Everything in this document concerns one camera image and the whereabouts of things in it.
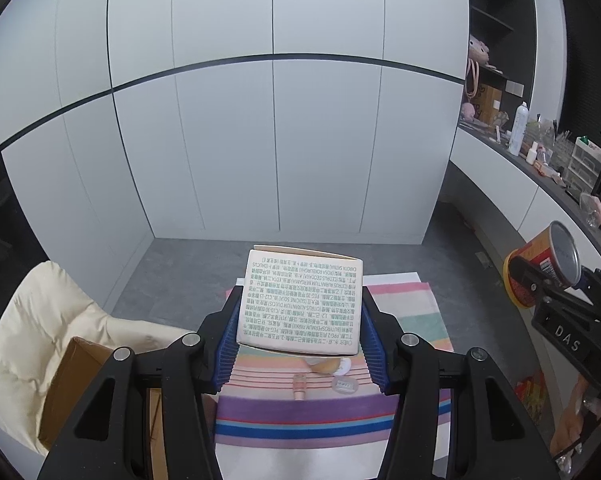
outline spray bottle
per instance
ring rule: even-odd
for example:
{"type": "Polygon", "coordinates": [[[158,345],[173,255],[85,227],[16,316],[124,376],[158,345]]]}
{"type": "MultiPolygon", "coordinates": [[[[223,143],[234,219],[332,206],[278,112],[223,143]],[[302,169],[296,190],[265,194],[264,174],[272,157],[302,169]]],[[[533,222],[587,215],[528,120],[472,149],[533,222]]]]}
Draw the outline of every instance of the spray bottle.
{"type": "Polygon", "coordinates": [[[509,152],[513,156],[518,156],[520,153],[520,147],[522,146],[522,139],[525,136],[525,128],[527,127],[528,117],[529,110],[527,109],[527,103],[523,102],[522,105],[520,105],[516,110],[516,118],[513,120],[513,128],[511,129],[509,152]]]}

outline striped cloth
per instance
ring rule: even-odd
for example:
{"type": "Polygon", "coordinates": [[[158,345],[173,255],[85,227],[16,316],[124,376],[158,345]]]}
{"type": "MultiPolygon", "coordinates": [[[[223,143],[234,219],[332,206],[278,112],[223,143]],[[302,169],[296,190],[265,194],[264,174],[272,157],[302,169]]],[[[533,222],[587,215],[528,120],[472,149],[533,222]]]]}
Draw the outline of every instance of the striped cloth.
{"type": "MultiPolygon", "coordinates": [[[[431,289],[416,273],[365,276],[363,282],[405,332],[453,351],[431,289]]],[[[343,396],[331,389],[331,376],[312,373],[299,357],[241,346],[218,397],[216,456],[224,478],[339,479],[338,462],[351,468],[352,478],[375,478],[398,399],[380,393],[362,352],[351,361],[346,376],[356,378],[359,389],[343,396]],[[296,373],[307,374],[303,401],[293,400],[296,373]]],[[[448,453],[450,404],[449,391],[441,390],[436,459],[448,453]]]]}

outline white paper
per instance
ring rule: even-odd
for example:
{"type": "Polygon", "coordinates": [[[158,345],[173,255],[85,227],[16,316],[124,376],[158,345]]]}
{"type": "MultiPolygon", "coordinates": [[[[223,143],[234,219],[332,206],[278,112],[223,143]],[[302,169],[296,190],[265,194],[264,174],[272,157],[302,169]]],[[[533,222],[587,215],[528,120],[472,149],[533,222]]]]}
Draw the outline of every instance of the white paper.
{"type": "Polygon", "coordinates": [[[356,355],[362,261],[252,250],[239,343],[318,355],[356,355]]]}

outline small bottle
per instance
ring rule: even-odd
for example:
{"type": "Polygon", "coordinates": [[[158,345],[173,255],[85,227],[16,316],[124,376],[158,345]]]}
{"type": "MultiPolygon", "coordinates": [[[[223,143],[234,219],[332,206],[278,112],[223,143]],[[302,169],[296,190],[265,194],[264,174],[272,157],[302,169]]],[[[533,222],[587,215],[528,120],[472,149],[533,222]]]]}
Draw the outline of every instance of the small bottle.
{"type": "Polygon", "coordinates": [[[516,110],[516,117],[513,120],[513,126],[511,128],[509,152],[513,156],[518,156],[518,154],[520,153],[520,147],[522,146],[522,139],[525,136],[525,129],[527,127],[528,117],[529,110],[527,109],[527,103],[523,102],[522,105],[520,105],[516,110]]]}
{"type": "Polygon", "coordinates": [[[534,140],[534,143],[527,152],[527,164],[533,164],[536,160],[536,155],[538,155],[538,142],[534,140]]]}
{"type": "Polygon", "coordinates": [[[294,400],[305,400],[307,391],[307,375],[294,374],[293,378],[294,400]]]}

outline pink stripe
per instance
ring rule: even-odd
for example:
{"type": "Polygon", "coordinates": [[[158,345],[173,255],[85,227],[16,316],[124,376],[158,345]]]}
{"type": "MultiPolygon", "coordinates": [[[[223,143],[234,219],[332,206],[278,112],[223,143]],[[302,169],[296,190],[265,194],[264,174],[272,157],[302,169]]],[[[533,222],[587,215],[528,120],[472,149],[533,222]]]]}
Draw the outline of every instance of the pink stripe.
{"type": "Polygon", "coordinates": [[[370,285],[367,287],[372,294],[395,294],[397,292],[414,292],[417,290],[430,290],[429,283],[388,283],[387,285],[370,285]]]}

